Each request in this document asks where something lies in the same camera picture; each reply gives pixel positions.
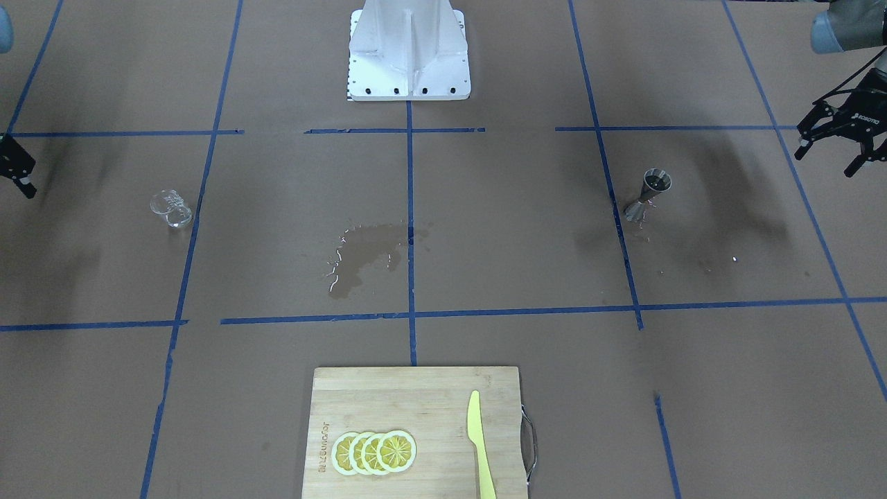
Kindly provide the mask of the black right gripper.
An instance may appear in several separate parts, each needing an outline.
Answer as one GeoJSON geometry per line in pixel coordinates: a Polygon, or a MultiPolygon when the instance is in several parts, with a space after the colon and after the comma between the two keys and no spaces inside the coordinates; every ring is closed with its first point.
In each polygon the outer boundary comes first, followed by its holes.
{"type": "Polygon", "coordinates": [[[4,179],[17,180],[18,189],[28,199],[36,196],[34,184],[27,180],[34,170],[36,161],[23,146],[10,134],[1,136],[1,176],[4,179]]]}

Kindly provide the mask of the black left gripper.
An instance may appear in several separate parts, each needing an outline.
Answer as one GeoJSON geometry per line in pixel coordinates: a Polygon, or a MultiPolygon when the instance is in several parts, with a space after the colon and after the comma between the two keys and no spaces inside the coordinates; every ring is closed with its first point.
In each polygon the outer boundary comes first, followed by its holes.
{"type": "Polygon", "coordinates": [[[875,146],[875,139],[886,132],[886,73],[881,69],[868,70],[854,89],[840,89],[827,96],[847,94],[839,107],[820,98],[811,111],[796,126],[800,134],[794,159],[801,161],[812,144],[821,139],[839,137],[861,146],[861,152],[845,169],[846,177],[853,177],[861,168],[875,161],[885,161],[886,143],[875,146]]]}

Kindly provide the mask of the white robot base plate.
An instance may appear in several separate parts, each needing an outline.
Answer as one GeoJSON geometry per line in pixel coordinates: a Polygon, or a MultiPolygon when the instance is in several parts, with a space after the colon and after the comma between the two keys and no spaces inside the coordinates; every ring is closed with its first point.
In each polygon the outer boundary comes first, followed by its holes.
{"type": "Polygon", "coordinates": [[[367,1],[349,28],[350,101],[470,98],[465,16],[451,2],[367,1]]]}

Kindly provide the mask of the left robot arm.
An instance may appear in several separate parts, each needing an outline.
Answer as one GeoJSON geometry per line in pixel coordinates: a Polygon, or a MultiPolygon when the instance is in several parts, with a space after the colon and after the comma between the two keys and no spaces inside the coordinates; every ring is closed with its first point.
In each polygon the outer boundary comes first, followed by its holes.
{"type": "Polygon", "coordinates": [[[875,146],[875,138],[885,135],[886,130],[885,16],[884,1],[830,1],[829,8],[814,18],[814,53],[847,53],[873,47],[881,51],[859,70],[862,79],[855,87],[845,87],[853,80],[850,76],[812,103],[810,112],[796,126],[800,135],[796,160],[802,160],[818,140],[839,137],[861,146],[861,152],[845,169],[846,177],[853,177],[873,162],[885,161],[885,145],[875,146]]]}

